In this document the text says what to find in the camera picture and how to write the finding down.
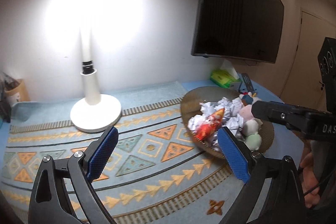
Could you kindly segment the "person's right hand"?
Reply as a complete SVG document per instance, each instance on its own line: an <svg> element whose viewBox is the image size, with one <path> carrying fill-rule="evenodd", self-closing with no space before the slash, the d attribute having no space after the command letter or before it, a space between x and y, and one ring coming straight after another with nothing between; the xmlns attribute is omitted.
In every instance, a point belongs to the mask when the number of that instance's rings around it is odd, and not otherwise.
<svg viewBox="0 0 336 224"><path fill-rule="evenodd" d="M310 191L311 188L314 188L318 184L318 180L313 172L313 164L313 153L310 152L302 159L299 165L303 169L303 182L301 185L304 193ZM319 188L315 188L305 196L305 206L307 208L311 208L313 205L319 203L320 196L318 192Z"/></svg>

